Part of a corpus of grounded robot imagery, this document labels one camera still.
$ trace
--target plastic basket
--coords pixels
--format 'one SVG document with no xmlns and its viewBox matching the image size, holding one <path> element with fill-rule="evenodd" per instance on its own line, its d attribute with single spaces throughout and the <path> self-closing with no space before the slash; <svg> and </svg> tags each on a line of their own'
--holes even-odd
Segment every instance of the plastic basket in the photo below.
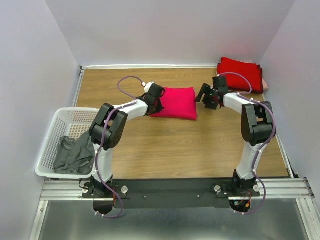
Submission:
<svg viewBox="0 0 320 240">
<path fill-rule="evenodd" d="M 55 112 L 35 167 L 37 175 L 55 179 L 87 179 L 92 175 L 92 172 L 87 175 L 55 173 L 53 165 L 60 138 L 78 139 L 89 130 L 98 112 L 97 108 L 87 107 L 65 107 Z"/>
</svg>

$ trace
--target wooden tabletop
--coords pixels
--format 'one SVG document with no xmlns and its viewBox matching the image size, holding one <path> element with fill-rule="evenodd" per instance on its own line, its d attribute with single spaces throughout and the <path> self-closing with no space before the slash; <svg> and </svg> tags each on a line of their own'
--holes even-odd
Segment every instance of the wooden tabletop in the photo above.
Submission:
<svg viewBox="0 0 320 240">
<path fill-rule="evenodd" d="M 212 84 L 215 68 L 190 69 L 105 69 L 85 70 L 77 107 L 100 108 L 102 104 L 130 102 L 117 89 L 128 75 L 154 81 L 162 87 L 194 87 Z M 144 93 L 140 82 L 129 78 L 124 91 L 138 97 Z M 252 95 L 262 101 L 261 95 Z M 113 176 L 117 179 L 231 177 L 244 148 L 241 115 L 223 107 L 217 110 L 196 104 L 197 120 L 144 116 L 126 123 L 121 141 L 114 150 Z M 276 138 L 262 154 L 258 167 L 262 177 L 287 176 Z"/>
</svg>

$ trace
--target white wall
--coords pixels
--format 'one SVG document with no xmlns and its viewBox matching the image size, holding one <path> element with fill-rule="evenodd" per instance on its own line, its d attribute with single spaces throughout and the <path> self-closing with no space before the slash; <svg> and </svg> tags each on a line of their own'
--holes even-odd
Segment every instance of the white wall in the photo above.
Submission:
<svg viewBox="0 0 320 240">
<path fill-rule="evenodd" d="M 0 239 L 25 240 L 43 185 L 40 146 L 71 104 L 79 65 L 44 0 L 3 1 L 0 33 Z"/>
<path fill-rule="evenodd" d="M 320 1 L 297 0 L 261 66 L 293 169 L 308 177 L 320 208 Z"/>
<path fill-rule="evenodd" d="M 259 62 L 294 0 L 46 0 L 81 66 Z"/>
</svg>

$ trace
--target red cloth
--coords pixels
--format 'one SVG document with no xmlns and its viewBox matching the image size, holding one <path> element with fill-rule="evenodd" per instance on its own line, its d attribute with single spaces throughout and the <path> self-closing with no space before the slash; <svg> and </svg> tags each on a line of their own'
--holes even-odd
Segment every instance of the red cloth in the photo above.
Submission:
<svg viewBox="0 0 320 240">
<path fill-rule="evenodd" d="M 155 118 L 178 118 L 196 120 L 196 94 L 193 87 L 170 88 L 165 87 L 165 94 L 160 98 L 164 109 L 150 115 Z"/>
<path fill-rule="evenodd" d="M 262 82 L 262 68 L 255 63 L 246 63 L 235 61 L 226 57 L 221 58 L 221 63 L 218 64 L 217 73 L 223 74 L 232 72 L 244 76 L 252 86 L 252 92 L 262 94 L 264 86 Z M 240 76 L 234 74 L 226 74 L 226 83 L 231 90 L 249 91 L 248 83 Z"/>
</svg>

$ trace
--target stack of folded cloth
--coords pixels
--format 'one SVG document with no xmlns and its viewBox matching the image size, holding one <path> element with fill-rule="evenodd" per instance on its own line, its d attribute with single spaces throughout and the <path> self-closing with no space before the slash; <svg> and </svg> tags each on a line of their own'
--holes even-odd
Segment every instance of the stack of folded cloth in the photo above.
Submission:
<svg viewBox="0 0 320 240">
<path fill-rule="evenodd" d="M 221 58 L 221 63 L 217 66 L 217 73 L 236 73 L 245 77 L 252 86 L 252 93 L 262 94 L 268 89 L 266 82 L 262 78 L 262 68 L 255 63 L 235 61 L 226 57 Z M 225 74 L 226 83 L 230 90 L 246 91 L 250 90 L 248 83 L 235 74 Z"/>
</svg>

